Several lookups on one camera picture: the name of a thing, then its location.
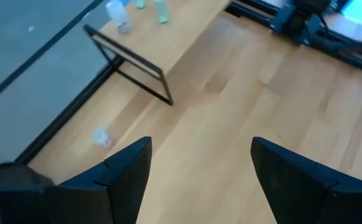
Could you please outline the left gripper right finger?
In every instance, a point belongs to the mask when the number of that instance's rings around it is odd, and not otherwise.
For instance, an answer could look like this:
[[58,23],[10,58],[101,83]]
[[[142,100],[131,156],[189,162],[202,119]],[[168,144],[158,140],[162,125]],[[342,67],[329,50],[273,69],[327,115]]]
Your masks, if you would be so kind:
[[277,223],[362,223],[362,180],[262,137],[251,158]]

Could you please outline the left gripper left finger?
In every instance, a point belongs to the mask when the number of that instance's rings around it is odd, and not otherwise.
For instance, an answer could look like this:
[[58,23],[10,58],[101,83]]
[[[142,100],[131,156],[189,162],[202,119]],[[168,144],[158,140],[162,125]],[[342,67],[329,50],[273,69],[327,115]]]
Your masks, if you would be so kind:
[[136,223],[149,178],[152,138],[144,136],[61,183],[60,223]]

